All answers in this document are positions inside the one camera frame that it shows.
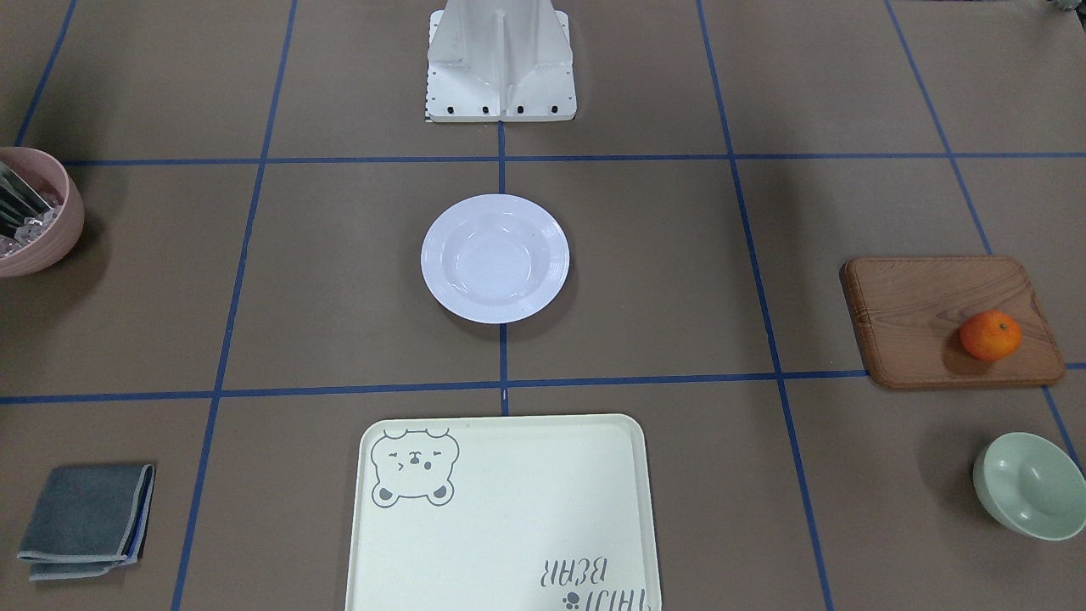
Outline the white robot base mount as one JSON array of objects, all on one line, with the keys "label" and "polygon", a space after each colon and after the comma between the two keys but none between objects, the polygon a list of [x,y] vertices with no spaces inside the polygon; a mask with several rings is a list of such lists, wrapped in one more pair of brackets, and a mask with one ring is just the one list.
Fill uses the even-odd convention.
[{"label": "white robot base mount", "polygon": [[449,1],[428,27],[427,120],[574,119],[569,17],[551,1]]}]

